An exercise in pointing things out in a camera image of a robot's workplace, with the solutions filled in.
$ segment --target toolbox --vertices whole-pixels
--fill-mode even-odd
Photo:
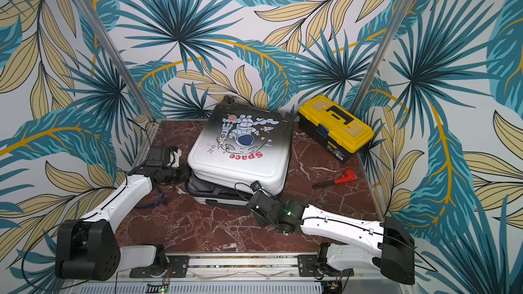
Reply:
[[[374,136],[371,127],[324,95],[307,101],[298,115],[300,128],[342,162]]]
[[[226,96],[189,153],[194,173],[189,194],[200,203],[245,205],[243,194],[258,189],[251,185],[258,181],[258,186],[278,196],[289,165],[292,130],[292,119]]]

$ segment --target suitcase handle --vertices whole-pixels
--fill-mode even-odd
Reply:
[[[336,107],[336,106],[331,106],[330,108],[328,108],[326,111],[328,112],[334,112],[336,113],[337,115],[339,115],[341,118],[343,118],[345,120],[345,122],[343,123],[343,125],[347,125],[349,124],[351,121],[354,120],[354,118],[350,117],[349,115],[347,115],[343,110],[341,110],[340,108]]]
[[[230,205],[227,203],[220,203],[216,200],[206,199],[205,203],[211,206],[217,206],[222,208],[233,208],[233,209],[245,209],[245,206]]]

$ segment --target toolbox handle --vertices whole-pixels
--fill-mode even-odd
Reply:
[[[336,114],[338,114],[341,118],[343,118],[345,120],[345,122],[343,123],[343,125],[347,125],[349,124],[351,121],[354,120],[354,118],[350,117],[348,114],[346,114],[343,110],[341,110],[340,108],[336,107],[336,106],[331,106],[330,108],[328,108],[326,111],[328,112],[334,112]]]

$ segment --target red marble surface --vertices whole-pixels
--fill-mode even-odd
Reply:
[[[164,121],[154,145],[175,145],[186,159],[204,121]],[[339,163],[301,129],[294,128],[292,157],[282,201],[295,199],[311,203],[344,216],[376,220],[376,210],[363,170],[356,156]],[[341,177],[352,169],[354,182],[313,189],[312,184]],[[276,233],[272,226],[260,229],[254,216],[245,209],[224,209],[202,205],[189,196],[183,185],[162,187],[168,203],[159,207],[134,209],[116,232],[120,246],[137,244],[165,245],[167,252],[314,252],[325,238]],[[141,202],[155,197],[149,194]]]

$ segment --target yellow toolbox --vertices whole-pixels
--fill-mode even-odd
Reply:
[[[307,101],[298,115],[300,128],[342,162],[374,136],[371,127],[324,95]]]

